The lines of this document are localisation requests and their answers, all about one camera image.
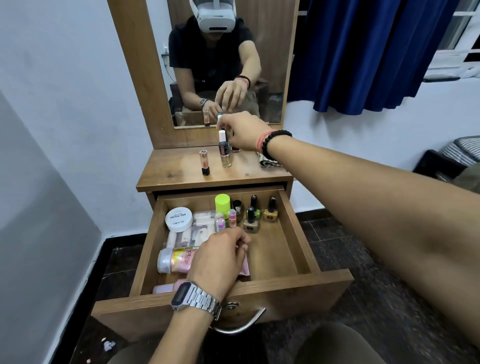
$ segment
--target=watch face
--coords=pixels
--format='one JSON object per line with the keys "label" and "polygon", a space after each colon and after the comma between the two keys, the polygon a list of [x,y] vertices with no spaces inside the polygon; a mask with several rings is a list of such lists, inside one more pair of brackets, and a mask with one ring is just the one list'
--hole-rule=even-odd
{"label": "watch face", "polygon": [[191,285],[191,282],[185,282],[180,285],[177,293],[175,293],[175,296],[172,300],[173,307],[180,306],[182,304],[183,300],[185,300],[185,297],[187,296],[188,290]]}

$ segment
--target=metal drawer handle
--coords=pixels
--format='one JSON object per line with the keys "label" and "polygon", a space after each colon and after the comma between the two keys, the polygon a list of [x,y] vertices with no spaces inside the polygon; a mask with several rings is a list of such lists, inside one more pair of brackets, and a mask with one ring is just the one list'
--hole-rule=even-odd
{"label": "metal drawer handle", "polygon": [[248,323],[246,323],[242,327],[236,328],[234,330],[222,330],[221,328],[216,328],[216,327],[211,327],[211,326],[210,326],[210,328],[212,328],[216,332],[219,332],[220,334],[237,335],[237,334],[240,334],[241,332],[244,332],[246,329],[248,329],[250,326],[252,326],[255,322],[257,322],[257,320],[260,318],[260,316],[262,316],[265,313],[266,310],[267,310],[266,308],[261,308],[260,310],[257,311],[255,316],[252,317],[252,319]]}

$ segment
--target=mirror frame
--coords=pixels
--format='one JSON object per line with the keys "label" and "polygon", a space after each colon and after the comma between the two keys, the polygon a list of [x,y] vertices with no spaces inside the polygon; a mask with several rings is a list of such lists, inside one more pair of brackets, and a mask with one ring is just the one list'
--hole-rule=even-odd
{"label": "mirror frame", "polygon": [[[271,127],[277,130],[282,128],[283,118],[285,117],[293,43],[300,3],[300,0],[292,1],[295,1],[295,10],[290,38],[282,119],[280,124],[271,124]],[[216,128],[175,129],[173,126],[146,0],[108,0],[108,6],[153,148],[217,145],[218,131]],[[168,122],[162,125],[162,120],[168,120]]]}

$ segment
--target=black t-shirt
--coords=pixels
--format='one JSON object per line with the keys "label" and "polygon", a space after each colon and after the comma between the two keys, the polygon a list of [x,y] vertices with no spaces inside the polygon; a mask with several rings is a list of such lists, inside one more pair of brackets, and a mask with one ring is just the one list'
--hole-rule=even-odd
{"label": "black t-shirt", "polygon": [[175,26],[168,37],[170,66],[192,70],[195,92],[216,91],[240,74],[239,46],[246,40],[253,41],[253,34],[242,19],[237,19],[235,28],[224,33],[215,48],[208,48],[192,16],[187,23]]}

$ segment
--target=hand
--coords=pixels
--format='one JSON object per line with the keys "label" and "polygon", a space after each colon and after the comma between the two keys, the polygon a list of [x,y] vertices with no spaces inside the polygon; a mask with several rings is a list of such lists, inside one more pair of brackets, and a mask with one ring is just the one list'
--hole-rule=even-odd
{"label": "hand", "polygon": [[219,112],[223,112],[219,104],[214,101],[208,100],[202,107],[202,110],[208,110],[208,118],[211,124],[216,124],[217,115]]}
{"label": "hand", "polygon": [[230,144],[242,150],[257,150],[258,139],[263,133],[272,130],[270,126],[248,111],[236,114],[224,114],[217,128],[233,130],[234,136],[228,138]]}
{"label": "hand", "polygon": [[215,102],[222,105],[223,111],[235,112],[235,109],[242,104],[247,91],[247,83],[239,78],[225,81],[216,92]]}
{"label": "hand", "polygon": [[250,240],[238,226],[211,235],[195,252],[187,279],[222,302],[241,271]]}

